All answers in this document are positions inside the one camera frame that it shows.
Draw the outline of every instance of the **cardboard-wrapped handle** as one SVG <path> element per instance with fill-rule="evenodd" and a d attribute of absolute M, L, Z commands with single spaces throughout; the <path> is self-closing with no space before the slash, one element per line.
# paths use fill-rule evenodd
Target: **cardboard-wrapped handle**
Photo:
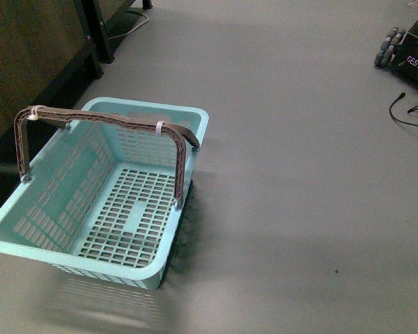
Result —
<path fill-rule="evenodd" d="M 47 106 L 29 106 L 28 108 L 21 110 L 15 117 L 14 121 L 15 145 L 19 174 L 20 177 L 26 177 L 29 180 L 31 176 L 29 174 L 29 152 L 26 124 L 28 120 L 38 119 L 64 125 L 72 120 L 102 122 L 105 124 L 123 127 L 125 129 L 155 132 L 158 135 L 170 137 L 176 145 L 175 190 L 173 192 L 173 196 L 178 201 L 178 208 L 182 207 L 186 163 L 185 140 L 187 140 L 190 145 L 195 148 L 200 147 L 199 140 L 188 128 L 162 121 L 155 122 L 153 120 L 144 120 L 141 118 L 126 117 L 110 113 L 59 109 Z"/>

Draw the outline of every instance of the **black metal frame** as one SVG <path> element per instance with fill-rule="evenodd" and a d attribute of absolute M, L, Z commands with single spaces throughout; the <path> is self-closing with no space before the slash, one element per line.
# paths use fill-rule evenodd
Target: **black metal frame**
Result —
<path fill-rule="evenodd" d="M 104 22 L 102 12 L 99 6 L 99 0 L 82 0 L 84 13 L 91 36 L 96 43 L 99 60 L 102 63 L 110 64 L 114 60 L 113 50 L 110 46 L 108 30 L 117 23 L 118 18 L 130 7 L 134 0 L 125 0 L 119 9 Z M 152 0 L 142 0 L 142 8 L 144 10 L 151 9 Z"/>
<path fill-rule="evenodd" d="M 81 0 L 75 0 L 75 5 L 76 5 L 77 15 L 79 16 L 79 21 L 81 22 L 81 25 L 82 25 L 82 30 L 84 32 L 84 35 L 86 36 L 86 43 L 85 43 L 85 55 L 86 56 L 85 56 L 85 59 L 82 60 L 80 56 L 82 55 L 84 50 L 81 50 L 76 56 L 76 57 L 79 57 L 79 59 L 77 60 L 76 57 L 74 57 L 73 60 L 70 62 L 70 64 L 72 63 L 74 65 L 77 63 L 77 61 L 79 61 L 79 63 L 83 61 L 86 66 L 86 69 L 88 70 L 88 73 L 91 76 L 93 76 L 95 79 L 99 79 L 104 74 L 104 72 L 102 71 L 102 68 L 100 67 L 100 64 L 99 64 L 98 53 L 96 52 L 94 40 L 91 37 L 91 32 L 90 32 L 90 28 L 88 27 L 88 22 L 86 19 L 84 7 L 82 5 Z M 68 79 L 68 77 L 72 74 L 72 72 L 74 72 L 74 70 L 66 73 L 66 78 L 64 79 L 63 84 Z"/>

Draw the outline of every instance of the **shopping basket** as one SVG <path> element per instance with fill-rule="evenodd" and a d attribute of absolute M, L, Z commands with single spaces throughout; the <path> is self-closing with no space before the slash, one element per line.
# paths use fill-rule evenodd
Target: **shopping basket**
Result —
<path fill-rule="evenodd" d="M 63 125 L 31 163 L 26 124 Z M 136 287 L 160 285 L 208 114 L 101 97 L 15 120 L 21 183 L 0 209 L 0 253 Z"/>

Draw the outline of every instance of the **wooden cabinet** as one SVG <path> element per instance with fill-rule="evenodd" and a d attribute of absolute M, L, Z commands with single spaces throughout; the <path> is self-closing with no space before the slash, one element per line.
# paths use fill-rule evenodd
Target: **wooden cabinet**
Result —
<path fill-rule="evenodd" d="M 48 103 L 81 62 L 102 74 L 80 11 L 80 1 L 0 0 L 0 136 L 20 109 Z"/>

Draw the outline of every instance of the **gray floor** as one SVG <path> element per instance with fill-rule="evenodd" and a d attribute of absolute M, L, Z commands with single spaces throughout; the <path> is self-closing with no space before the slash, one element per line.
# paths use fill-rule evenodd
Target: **gray floor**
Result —
<path fill-rule="evenodd" d="M 0 333 L 418 333 L 418 91 L 372 66 L 407 2 L 154 0 L 77 106 L 209 113 L 167 279 L 0 255 Z"/>

